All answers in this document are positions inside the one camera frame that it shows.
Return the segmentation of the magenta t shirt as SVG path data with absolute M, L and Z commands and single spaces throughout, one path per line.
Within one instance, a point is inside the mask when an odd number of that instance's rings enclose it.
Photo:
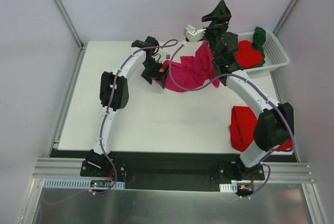
M 194 56 L 181 56 L 179 62 L 165 60 L 162 70 L 171 67 L 167 75 L 165 88 L 175 92 L 186 92 L 204 85 L 205 81 L 215 78 L 213 58 L 208 41 L 203 41 Z

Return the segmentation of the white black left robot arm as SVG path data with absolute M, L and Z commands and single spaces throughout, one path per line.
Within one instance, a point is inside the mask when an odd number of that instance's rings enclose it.
M 162 69 L 163 63 L 155 59 L 159 49 L 168 47 L 160 45 L 156 38 L 148 36 L 146 40 L 135 40 L 131 44 L 129 56 L 112 72 L 103 72 L 100 82 L 99 98 L 102 105 L 102 120 L 97 140 L 92 150 L 86 156 L 86 161 L 92 165 L 92 170 L 98 176 L 110 172 L 112 164 L 108 154 L 111 152 L 113 128 L 121 110 L 129 101 L 128 80 L 134 71 L 142 65 L 144 71 L 141 77 L 152 84 L 156 81 L 165 88 L 169 68 Z

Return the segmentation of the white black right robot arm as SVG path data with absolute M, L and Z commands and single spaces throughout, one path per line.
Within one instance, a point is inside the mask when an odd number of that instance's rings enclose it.
M 257 171 L 279 146 L 294 141 L 294 113 L 288 102 L 280 103 L 264 94 L 237 62 L 238 36 L 228 31 L 231 17 L 225 1 L 221 0 L 201 20 L 210 23 L 203 39 L 211 50 L 215 78 L 234 91 L 257 117 L 253 141 L 233 163 L 223 168 L 227 178 L 240 181 Z

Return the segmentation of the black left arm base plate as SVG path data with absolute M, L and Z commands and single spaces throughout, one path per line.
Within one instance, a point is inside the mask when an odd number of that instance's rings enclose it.
M 121 170 L 120 166 L 114 164 L 112 167 L 110 162 L 103 159 L 101 162 L 93 162 L 91 160 L 84 160 L 81 164 L 80 176 L 82 177 L 97 177 L 97 178 L 119 178 L 123 179 L 125 170 Z

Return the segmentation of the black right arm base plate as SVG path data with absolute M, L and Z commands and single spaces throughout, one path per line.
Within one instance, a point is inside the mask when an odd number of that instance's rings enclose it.
M 235 180 L 235 181 L 264 181 L 264 169 L 259 163 L 255 166 L 247 168 L 240 160 L 234 162 L 222 162 L 218 166 L 220 180 Z

